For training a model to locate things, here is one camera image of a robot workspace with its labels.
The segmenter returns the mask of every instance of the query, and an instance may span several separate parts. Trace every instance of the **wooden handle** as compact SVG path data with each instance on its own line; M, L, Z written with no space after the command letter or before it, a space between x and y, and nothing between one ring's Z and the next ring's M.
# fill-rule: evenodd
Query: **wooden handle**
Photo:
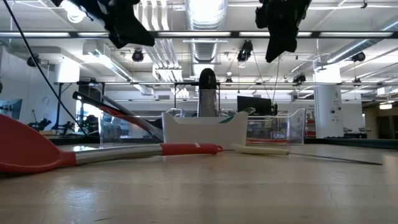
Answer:
M231 144L231 147L240 153L256 155L289 155L289 150L273 149L266 147L242 146L240 144Z

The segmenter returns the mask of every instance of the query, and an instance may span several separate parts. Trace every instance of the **table surface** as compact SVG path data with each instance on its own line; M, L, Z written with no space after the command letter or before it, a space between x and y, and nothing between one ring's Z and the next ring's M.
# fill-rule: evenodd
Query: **table surface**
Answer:
M398 151L290 149L384 165L223 152L2 175L0 223L398 223Z

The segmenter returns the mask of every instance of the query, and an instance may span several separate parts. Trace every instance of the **green object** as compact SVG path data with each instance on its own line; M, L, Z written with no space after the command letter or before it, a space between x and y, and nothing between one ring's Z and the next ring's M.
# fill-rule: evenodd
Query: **green object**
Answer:
M255 111L256 111L255 108L250 107L250 108L246 108L246 109L242 110L241 112L247 112L250 115L250 114L253 114ZM234 119L234 116L230 116L229 118L221 121L219 124L225 124L225 123L232 121L232 119Z

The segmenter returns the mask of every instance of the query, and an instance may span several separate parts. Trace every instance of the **computer monitor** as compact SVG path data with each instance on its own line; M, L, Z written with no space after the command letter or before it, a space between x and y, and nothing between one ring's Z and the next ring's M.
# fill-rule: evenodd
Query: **computer monitor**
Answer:
M256 112L251 114L251 116L272 115L272 102L270 99L238 96L238 112L245 110L248 107L253 107L256 109Z

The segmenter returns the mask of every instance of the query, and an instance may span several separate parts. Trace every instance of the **plastic bin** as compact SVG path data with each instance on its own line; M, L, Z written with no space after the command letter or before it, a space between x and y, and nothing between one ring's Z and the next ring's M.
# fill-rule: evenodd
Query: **plastic bin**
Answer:
M303 144L306 109L278 116L249 116L246 145Z
M162 113L166 143L212 143L231 149L231 144L246 143L248 113L240 112L227 123L225 117L174 118Z
M98 119L101 146L132 143L133 139L140 139L142 142L145 142L146 139L148 142L153 140L150 134L139 126L105 112L102 112Z

